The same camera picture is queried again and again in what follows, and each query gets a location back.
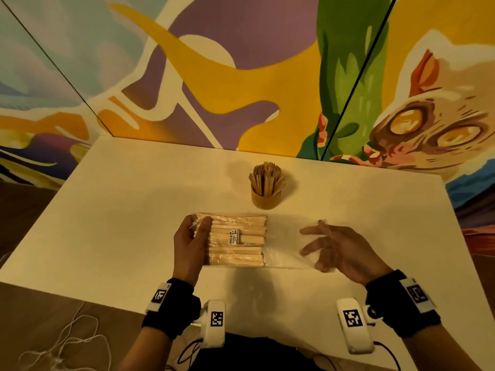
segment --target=cat ear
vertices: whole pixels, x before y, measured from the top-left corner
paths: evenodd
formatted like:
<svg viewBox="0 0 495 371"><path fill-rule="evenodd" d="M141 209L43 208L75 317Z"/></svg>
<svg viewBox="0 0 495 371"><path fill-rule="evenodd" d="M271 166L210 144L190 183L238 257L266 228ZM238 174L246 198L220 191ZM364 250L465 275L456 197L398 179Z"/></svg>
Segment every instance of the cat ear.
<svg viewBox="0 0 495 371"><path fill-rule="evenodd" d="M427 49L418 66L411 74L409 97L426 92L425 87L432 86L438 79L440 66L433 53Z"/></svg>

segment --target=painted cat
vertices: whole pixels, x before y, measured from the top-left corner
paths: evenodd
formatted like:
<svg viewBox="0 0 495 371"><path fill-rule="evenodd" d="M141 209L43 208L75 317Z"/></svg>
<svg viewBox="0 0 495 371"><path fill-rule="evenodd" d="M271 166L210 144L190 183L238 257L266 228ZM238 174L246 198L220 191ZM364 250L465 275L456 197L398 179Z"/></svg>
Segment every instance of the painted cat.
<svg viewBox="0 0 495 371"><path fill-rule="evenodd" d="M428 32L407 56L395 100L369 138L367 161L331 160L440 174L446 182L482 167L495 157L495 47L455 46Z"/></svg>

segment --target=white table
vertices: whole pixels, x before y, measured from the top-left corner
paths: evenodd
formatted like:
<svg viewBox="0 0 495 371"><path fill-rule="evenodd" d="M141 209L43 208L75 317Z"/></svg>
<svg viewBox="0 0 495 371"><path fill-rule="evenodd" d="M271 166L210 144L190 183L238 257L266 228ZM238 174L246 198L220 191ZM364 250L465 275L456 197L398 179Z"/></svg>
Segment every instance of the white table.
<svg viewBox="0 0 495 371"><path fill-rule="evenodd" d="M431 295L445 327L484 369L495 323L439 176L279 156L101 137L0 270L0 281L143 312L170 278L172 235L189 213L261 213L248 173L273 161L292 187L271 211L267 244L290 250L318 218L362 233ZM339 272L205 267L195 293L227 304L227 330L394 368L384 349L351 356L335 302L365 289ZM404 370L414 364L383 323L371 328Z"/></svg>

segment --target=cat eye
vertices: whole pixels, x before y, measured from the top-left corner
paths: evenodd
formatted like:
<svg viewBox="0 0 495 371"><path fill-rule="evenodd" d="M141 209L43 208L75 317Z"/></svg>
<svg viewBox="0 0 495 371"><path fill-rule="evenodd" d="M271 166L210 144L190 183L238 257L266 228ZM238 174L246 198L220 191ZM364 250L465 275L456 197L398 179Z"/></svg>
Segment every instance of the cat eye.
<svg viewBox="0 0 495 371"><path fill-rule="evenodd" d="M453 147L472 141L480 135L479 126L461 126L444 132L436 139L438 147Z"/></svg>
<svg viewBox="0 0 495 371"><path fill-rule="evenodd" d="M389 123L389 129L393 134L404 135L418 130L425 121L424 112L421 109L408 109L397 113Z"/></svg>

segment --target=black wristband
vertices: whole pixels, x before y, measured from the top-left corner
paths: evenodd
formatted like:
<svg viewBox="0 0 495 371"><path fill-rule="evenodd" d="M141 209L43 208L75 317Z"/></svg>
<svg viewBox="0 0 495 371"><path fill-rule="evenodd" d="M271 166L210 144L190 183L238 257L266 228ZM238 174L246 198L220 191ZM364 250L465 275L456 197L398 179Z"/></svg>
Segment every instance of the black wristband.
<svg viewBox="0 0 495 371"><path fill-rule="evenodd" d="M141 327L151 327L165 333L170 339L181 335L186 327L200 317L201 301L193 295L194 287L179 279L167 281L170 287L161 290L163 300L158 311L148 311ZM156 301L157 291L152 302Z"/></svg>
<svg viewBox="0 0 495 371"><path fill-rule="evenodd" d="M407 279L405 274L396 270L366 285L366 304L401 338L441 324L440 316L421 287L418 284L405 287L401 283L404 279Z"/></svg>

